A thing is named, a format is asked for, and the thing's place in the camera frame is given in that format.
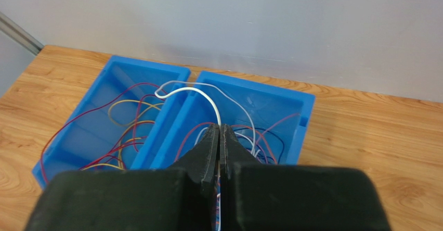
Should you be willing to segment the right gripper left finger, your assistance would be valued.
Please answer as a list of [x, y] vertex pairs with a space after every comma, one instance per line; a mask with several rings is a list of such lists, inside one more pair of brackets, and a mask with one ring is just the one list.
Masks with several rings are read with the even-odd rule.
[[26, 230], [214, 230], [220, 128], [165, 169], [66, 171], [35, 205]]

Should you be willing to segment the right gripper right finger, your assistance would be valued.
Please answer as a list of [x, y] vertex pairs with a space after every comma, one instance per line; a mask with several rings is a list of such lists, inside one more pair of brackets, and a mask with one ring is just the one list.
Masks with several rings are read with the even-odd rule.
[[362, 170], [262, 164], [226, 124], [219, 152], [222, 230], [391, 230]]

